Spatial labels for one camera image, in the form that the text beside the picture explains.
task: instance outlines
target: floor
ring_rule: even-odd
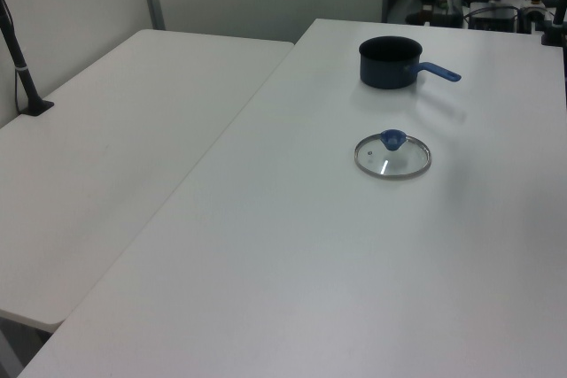
[[[386,22],[390,24],[405,24],[409,13],[417,12],[421,8],[419,0],[388,0],[388,16]]]
[[[0,378],[16,378],[50,334],[0,319]]]

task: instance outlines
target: white tabletop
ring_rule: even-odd
[[[0,316],[54,330],[291,49],[137,33],[0,131]]]
[[[377,35],[462,80],[365,86]],[[566,119],[536,38],[317,20],[22,378],[563,377]],[[390,127],[427,173],[356,167]]]

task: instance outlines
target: saucepan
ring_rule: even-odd
[[[407,37],[388,35],[367,40],[359,48],[361,80],[378,89],[400,89],[409,86],[422,70],[449,81],[461,76],[431,62],[419,62],[421,44]]]

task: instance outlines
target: blue handle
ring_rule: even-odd
[[[380,134],[380,140],[387,150],[398,150],[407,139],[404,132],[391,128]]]
[[[444,79],[447,79],[449,81],[459,81],[461,79],[461,76],[459,74],[453,73],[452,71],[449,71],[442,66],[436,66],[431,62],[422,62],[420,64],[417,64],[416,66],[409,67],[409,71],[415,74],[423,70],[434,73],[439,77],[443,77]]]

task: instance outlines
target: pot lid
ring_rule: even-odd
[[[431,165],[425,143],[401,130],[385,130],[361,140],[354,162],[367,174],[380,179],[408,179],[423,174]]]

